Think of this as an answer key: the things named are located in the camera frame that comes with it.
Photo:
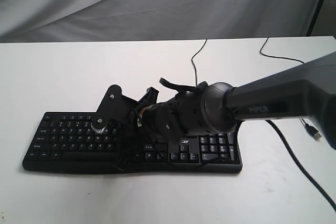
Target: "white backdrop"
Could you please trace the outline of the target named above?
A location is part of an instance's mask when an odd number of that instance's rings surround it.
[[[304,36],[318,0],[0,0],[0,40]]]

